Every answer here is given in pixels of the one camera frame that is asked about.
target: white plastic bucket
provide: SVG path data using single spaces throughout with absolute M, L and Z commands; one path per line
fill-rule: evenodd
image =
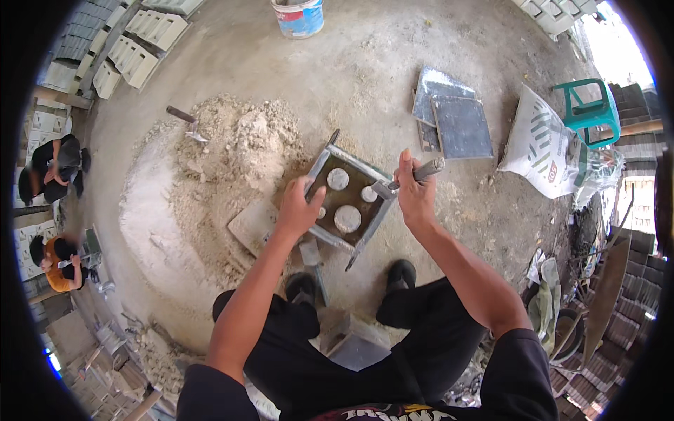
M 288 3 L 288 0 L 270 0 L 270 3 L 286 38 L 309 38 L 323 28 L 323 0 L 309 0 L 298 5 L 279 4 Z

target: dusty floor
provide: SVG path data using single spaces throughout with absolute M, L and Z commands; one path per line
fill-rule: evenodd
M 428 159 L 410 115 L 411 89 L 422 65 L 438 68 L 474 88 L 483 101 L 496 156 L 450 162 L 438 182 L 439 221 L 519 291 L 536 247 L 551 253 L 557 237 L 560 260 L 568 256 L 570 199 L 547 199 L 522 177 L 495 172 L 522 82 L 562 112 L 563 98 L 551 86 L 596 76 L 565 36 L 553 42 L 507 0 L 350 0 L 327 2 L 324 15 L 318 35 L 290 41 L 268 2 L 207 1 L 141 93 L 119 84 L 110 100 L 96 101 L 84 130 L 78 129 L 93 153 L 78 213 L 85 225 L 96 226 L 107 271 L 117 283 L 116 299 L 142 319 L 153 317 L 197 352 L 205 352 L 211 305 L 222 288 L 196 279 L 194 271 L 148 277 L 154 269 L 140 267 L 119 226 L 133 146 L 155 120 L 169 117 L 169 104 L 189 110 L 220 93 L 254 102 L 282 98 L 299 117 L 310 154 L 339 127 L 343 148 L 392 172 L 404 148 Z M 441 275 L 404 227 L 397 206 L 348 273 L 347 255 L 327 247 L 321 253 L 332 306 L 366 316 L 384 294 L 384 274 L 393 260 L 410 259 L 420 284 Z

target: cement bag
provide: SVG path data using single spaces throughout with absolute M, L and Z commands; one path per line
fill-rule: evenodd
M 575 136 L 569 145 L 567 171 L 573 182 L 574 208 L 585 208 L 592 196 L 608 187 L 614 187 L 623 170 L 625 157 L 617 150 L 590 149 Z
M 523 176 L 550 199 L 573 193 L 576 189 L 566 171 L 567 148 L 573 136 L 557 113 L 522 84 L 520 105 L 498 170 Z

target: black shoe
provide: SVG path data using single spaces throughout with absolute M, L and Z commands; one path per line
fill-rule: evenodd
M 315 306 L 316 284 L 307 272 L 297 272 L 290 275 L 286 282 L 286 299 L 293 304 L 308 302 Z
M 91 155 L 89 154 L 89 149 L 82 148 L 80 152 L 82 153 L 82 170 L 84 170 L 84 172 L 89 172 L 91 169 Z
M 82 170 L 78 171 L 78 174 L 75 176 L 75 179 L 73 180 L 73 185 L 75 186 L 75 194 L 78 196 L 78 199 L 82 197 L 82 192 L 84 192 L 84 182 L 83 179 L 84 175 L 82 175 Z
M 397 260 L 388 270 L 386 293 L 396 290 L 411 290 L 417 281 L 417 270 L 414 265 L 405 259 Z

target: stool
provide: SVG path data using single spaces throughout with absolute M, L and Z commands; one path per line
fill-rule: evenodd
M 601 91 L 601 99 L 592 101 L 587 104 L 583 103 L 575 91 L 577 86 L 585 86 L 597 84 Z M 573 129 L 578 133 L 580 139 L 590 149 L 601 148 L 602 146 L 615 143 L 620 138 L 620 118 L 618 117 L 618 109 L 615 107 L 615 100 L 613 94 L 601 79 L 583 79 L 567 84 L 555 85 L 553 89 L 564 89 L 564 99 L 566 101 L 566 115 L 563 122 L 566 127 Z M 578 101 L 577 106 L 571 103 L 571 95 Z M 606 124 L 613 130 L 613 137 L 611 139 L 590 142 L 589 127 Z M 580 134 L 580 130 L 585 129 L 585 138 Z

